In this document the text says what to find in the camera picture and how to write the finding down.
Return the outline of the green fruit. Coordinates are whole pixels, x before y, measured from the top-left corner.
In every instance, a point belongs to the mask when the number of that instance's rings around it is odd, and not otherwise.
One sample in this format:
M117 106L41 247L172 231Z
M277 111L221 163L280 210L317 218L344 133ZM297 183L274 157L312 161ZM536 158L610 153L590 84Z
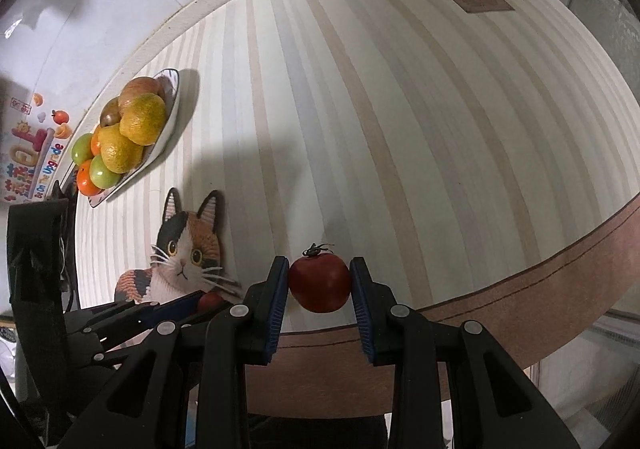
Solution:
M102 156L97 155L91 160L89 178L96 187L101 190L106 190L116 186L116 184L122 179L122 175L109 170L105 166Z
M84 134L77 138L72 146L72 161L75 165L81 166L93 159L92 135Z

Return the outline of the yellow lemon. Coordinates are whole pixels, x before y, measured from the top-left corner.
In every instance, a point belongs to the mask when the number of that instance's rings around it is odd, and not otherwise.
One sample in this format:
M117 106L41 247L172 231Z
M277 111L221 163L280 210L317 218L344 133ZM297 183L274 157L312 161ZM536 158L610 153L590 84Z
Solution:
M166 120L164 100L157 94L142 94L135 97L122 112L119 130L139 146L152 146L160 137Z
M118 124L101 128L98 137L102 161L111 172L124 175L141 164L143 146L122 135Z

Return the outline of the small red tomato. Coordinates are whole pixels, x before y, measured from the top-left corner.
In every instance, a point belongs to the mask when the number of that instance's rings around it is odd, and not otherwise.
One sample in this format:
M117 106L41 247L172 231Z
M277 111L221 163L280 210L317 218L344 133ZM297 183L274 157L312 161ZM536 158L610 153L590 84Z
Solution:
M216 310L224 305L226 300L215 291L209 291L198 300L198 313L207 313L210 310Z

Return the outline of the lower orange tangerine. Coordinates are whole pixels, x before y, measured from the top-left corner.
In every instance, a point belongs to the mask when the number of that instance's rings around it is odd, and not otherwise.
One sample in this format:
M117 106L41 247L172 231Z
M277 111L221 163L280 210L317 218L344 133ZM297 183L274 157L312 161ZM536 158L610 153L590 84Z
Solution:
M102 190L96 186L90 178L90 166L92 160L87 160L78 167L76 174L76 186L78 191L85 195L87 198L96 196L102 192Z

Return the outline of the orange tangerine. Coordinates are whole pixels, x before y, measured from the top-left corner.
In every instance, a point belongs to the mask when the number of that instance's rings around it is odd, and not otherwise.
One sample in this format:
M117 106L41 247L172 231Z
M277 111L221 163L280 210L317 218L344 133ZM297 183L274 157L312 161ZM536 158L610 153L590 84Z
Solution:
M100 125L96 126L96 129L93 131L90 141L90 149L93 156L97 156L100 154L101 143L100 143L100 131L102 127Z
M92 160L87 160L78 167L76 174L76 186L78 191L85 195L87 198L96 196L102 192L102 190L96 186L90 178L90 166Z

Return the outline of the green fruit in plate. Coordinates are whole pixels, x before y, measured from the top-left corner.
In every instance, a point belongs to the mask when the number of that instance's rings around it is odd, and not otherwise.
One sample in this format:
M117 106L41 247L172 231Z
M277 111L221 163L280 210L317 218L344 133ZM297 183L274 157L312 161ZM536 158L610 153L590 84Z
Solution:
M105 166L102 156L97 155L91 160L89 178L96 187L101 190L106 190L116 186L116 184L122 179L122 175L109 170Z

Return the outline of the yellow lemon in plate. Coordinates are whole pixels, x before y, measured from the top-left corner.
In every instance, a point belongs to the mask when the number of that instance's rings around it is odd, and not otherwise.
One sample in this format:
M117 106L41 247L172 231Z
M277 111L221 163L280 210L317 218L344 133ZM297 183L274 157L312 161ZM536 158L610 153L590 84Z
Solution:
M143 146L122 135L118 124L101 128L98 137L102 161L111 172L124 175L141 164Z

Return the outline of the upper orange tangerine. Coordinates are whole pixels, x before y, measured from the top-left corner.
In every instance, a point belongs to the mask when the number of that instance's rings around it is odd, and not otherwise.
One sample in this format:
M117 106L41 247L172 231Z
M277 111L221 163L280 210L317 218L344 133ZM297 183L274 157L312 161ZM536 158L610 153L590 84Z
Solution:
M93 156L97 156L100 154L101 143L100 143L100 131L102 127L100 125L96 126L96 129L93 131L90 141L90 149Z

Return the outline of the floral ceramic fruit plate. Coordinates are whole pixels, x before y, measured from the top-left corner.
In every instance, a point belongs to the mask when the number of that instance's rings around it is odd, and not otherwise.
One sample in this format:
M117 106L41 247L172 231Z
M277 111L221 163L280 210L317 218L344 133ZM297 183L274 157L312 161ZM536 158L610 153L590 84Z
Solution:
M156 140L152 144L146 144L143 147L141 162L135 168L128 170L126 174L122 174L122 178L115 186L104 189L98 195L89 196L88 202L91 208L96 208L109 198L114 198L128 183L132 183L132 180L137 175L149 168L160 157L160 154L165 151L168 141L174 133L180 108L180 74L175 68L163 68L154 76L154 79L160 85L160 97L165 105L165 123L158 132Z

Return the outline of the dark red-green apple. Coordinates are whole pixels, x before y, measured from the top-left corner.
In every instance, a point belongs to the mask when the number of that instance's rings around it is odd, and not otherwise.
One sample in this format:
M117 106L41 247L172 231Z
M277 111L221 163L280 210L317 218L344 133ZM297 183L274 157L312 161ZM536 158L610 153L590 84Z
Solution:
M104 105L100 115L100 126L102 128L117 124L122 117L119 112L118 97L112 98Z

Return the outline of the large red apple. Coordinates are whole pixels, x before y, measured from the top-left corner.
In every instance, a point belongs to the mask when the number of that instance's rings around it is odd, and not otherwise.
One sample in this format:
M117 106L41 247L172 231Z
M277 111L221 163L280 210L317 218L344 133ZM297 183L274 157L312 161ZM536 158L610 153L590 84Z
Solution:
M165 97L164 88L157 78L150 76L139 76L131 79L118 96L118 109L119 112L125 110L126 106L130 105L130 102L135 97L139 97L142 94L157 94L161 98Z

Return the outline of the striped cat table mat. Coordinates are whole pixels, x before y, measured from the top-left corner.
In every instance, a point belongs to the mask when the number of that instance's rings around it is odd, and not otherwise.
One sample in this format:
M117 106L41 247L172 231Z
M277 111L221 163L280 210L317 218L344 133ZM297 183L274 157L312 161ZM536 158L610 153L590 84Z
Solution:
M330 243L520 365L639 279L639 105L559 0L230 0L149 50L134 74L180 73L176 132L116 198L79 203L83 306L149 265L170 189L187 209L224 194L243 287Z

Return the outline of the colourful fruit wall sticker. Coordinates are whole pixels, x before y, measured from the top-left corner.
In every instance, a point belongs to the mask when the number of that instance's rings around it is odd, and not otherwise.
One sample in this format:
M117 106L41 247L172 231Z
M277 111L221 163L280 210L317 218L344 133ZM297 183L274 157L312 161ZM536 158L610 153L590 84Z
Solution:
M65 109L2 79L1 202L43 200L73 133Z

